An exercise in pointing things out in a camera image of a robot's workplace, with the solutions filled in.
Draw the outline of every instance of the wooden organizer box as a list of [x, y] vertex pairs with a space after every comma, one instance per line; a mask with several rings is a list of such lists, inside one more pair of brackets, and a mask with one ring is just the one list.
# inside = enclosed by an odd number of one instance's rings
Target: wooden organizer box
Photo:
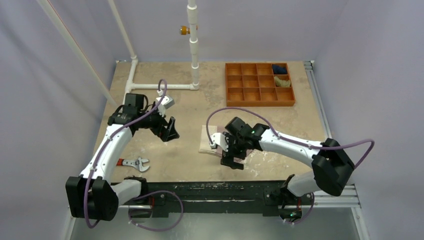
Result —
[[[273, 73], [272, 64], [287, 69], [287, 75]], [[295, 104], [293, 86], [276, 86], [274, 76], [292, 80], [286, 63], [226, 63], [227, 107], [290, 107]]]

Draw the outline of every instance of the dark blue cloth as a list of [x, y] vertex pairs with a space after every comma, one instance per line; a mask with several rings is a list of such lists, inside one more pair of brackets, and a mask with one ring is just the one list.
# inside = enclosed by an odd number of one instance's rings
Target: dark blue cloth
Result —
[[274, 72], [274, 74], [276, 75], [284, 75], [287, 74], [287, 68], [282, 67], [282, 66], [278, 66], [273, 64], [272, 65], [272, 71]]

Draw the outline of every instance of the brass fitting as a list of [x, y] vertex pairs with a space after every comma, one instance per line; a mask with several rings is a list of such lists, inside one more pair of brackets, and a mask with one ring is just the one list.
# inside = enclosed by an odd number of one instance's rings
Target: brass fitting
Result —
[[179, 34], [181, 35], [187, 35], [190, 34], [190, 28], [187, 26], [181, 26], [179, 29]]

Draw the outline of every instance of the wrench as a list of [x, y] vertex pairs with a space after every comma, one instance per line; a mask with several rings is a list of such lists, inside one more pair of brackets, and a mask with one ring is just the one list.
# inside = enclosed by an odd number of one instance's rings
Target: wrench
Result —
[[141, 157], [138, 157], [138, 159], [135, 159], [135, 160], [128, 160], [128, 159], [119, 158], [118, 163], [116, 165], [117, 166], [131, 166], [131, 167], [137, 169], [140, 172], [145, 172], [150, 168], [150, 166], [143, 166], [143, 164], [148, 163], [148, 162], [149, 162], [149, 160], [147, 158], [141, 158]]

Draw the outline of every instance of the robotic arm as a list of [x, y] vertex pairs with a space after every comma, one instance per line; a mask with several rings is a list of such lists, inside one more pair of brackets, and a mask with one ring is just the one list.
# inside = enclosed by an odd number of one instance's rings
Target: robotic arm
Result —
[[[298, 160], [312, 168], [312, 171], [301, 175], [291, 175], [281, 187], [284, 198], [301, 197], [307, 193], [324, 191], [332, 196], [340, 196], [355, 169], [344, 150], [318, 150], [301, 146], [276, 136], [269, 126], [257, 123], [249, 126], [238, 117], [233, 118], [226, 126], [228, 132], [214, 133], [211, 148], [220, 146], [222, 150], [221, 165], [232, 169], [243, 169], [241, 163], [234, 158], [244, 159], [247, 150], [267, 151], [285, 155]], [[340, 146], [334, 139], [325, 142], [304, 140], [277, 132], [287, 139], [295, 140], [311, 146]]]
[[[148, 191], [147, 182], [142, 177], [128, 177], [123, 182], [111, 186], [111, 175], [118, 159], [124, 151], [125, 146], [130, 142], [135, 132], [139, 129], [150, 129], [163, 142], [168, 142], [179, 138], [175, 130], [175, 118], [171, 117], [166, 121], [165, 110], [174, 105], [174, 100], [169, 96], [164, 96], [162, 102], [153, 112], [148, 111], [148, 99], [142, 94], [127, 93], [125, 103], [116, 109], [109, 117], [105, 136], [100, 144], [103, 146], [110, 140], [112, 133], [122, 126], [147, 114], [144, 119], [121, 129], [101, 152], [101, 148], [96, 151], [90, 163], [85, 167], [78, 177], [71, 176], [66, 181], [66, 194], [69, 202], [70, 212], [75, 218], [84, 218], [84, 194], [90, 171], [94, 169], [91, 177], [88, 193], [88, 218], [96, 220], [110, 221], [114, 218], [118, 206], [138, 197]], [[99, 161], [93, 167], [98, 154]]]

